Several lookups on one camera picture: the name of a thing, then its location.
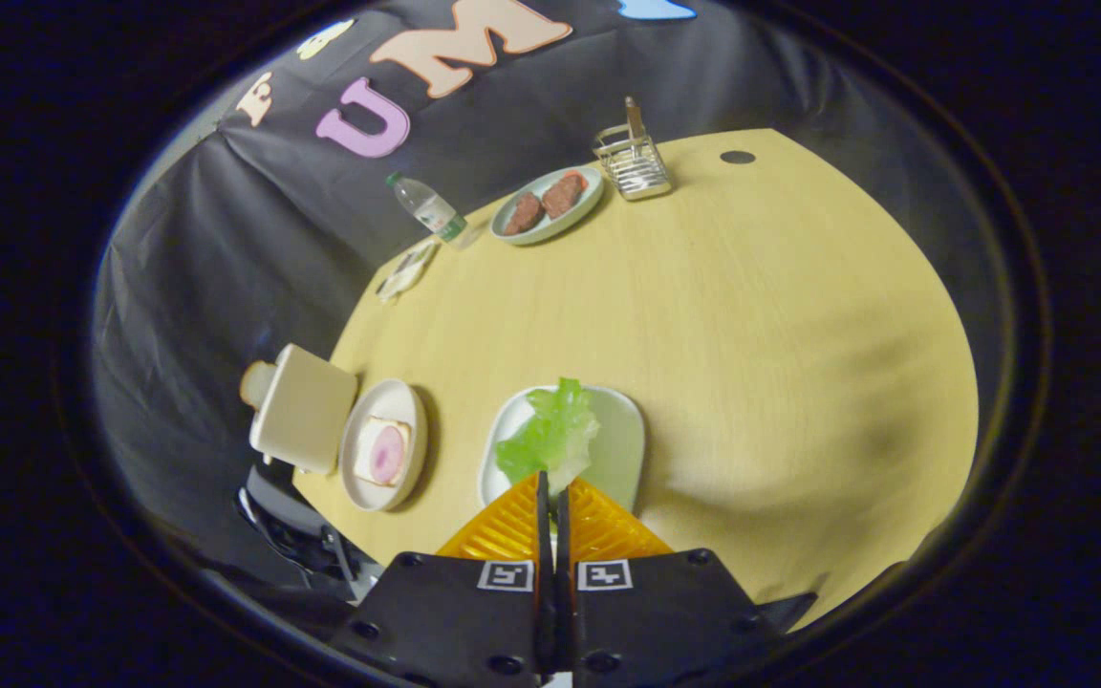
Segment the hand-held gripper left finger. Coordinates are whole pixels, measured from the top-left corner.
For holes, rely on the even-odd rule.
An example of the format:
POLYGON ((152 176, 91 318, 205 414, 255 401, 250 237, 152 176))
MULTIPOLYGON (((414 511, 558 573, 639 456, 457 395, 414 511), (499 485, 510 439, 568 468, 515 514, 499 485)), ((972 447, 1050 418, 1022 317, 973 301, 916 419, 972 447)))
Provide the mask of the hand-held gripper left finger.
POLYGON ((550 657, 547 476, 509 488, 446 552, 399 553, 331 646, 385 685, 538 687, 550 657))

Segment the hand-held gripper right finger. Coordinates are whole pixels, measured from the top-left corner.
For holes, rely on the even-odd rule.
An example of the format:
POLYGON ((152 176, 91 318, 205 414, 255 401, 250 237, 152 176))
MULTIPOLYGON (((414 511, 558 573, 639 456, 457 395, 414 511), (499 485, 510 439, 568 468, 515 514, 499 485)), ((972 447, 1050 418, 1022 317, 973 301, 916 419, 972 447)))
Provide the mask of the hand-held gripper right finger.
POLYGON ((556 500, 555 667, 576 687, 696 687, 764 657, 783 607, 756 604, 708 548, 677 552, 575 480, 556 500))

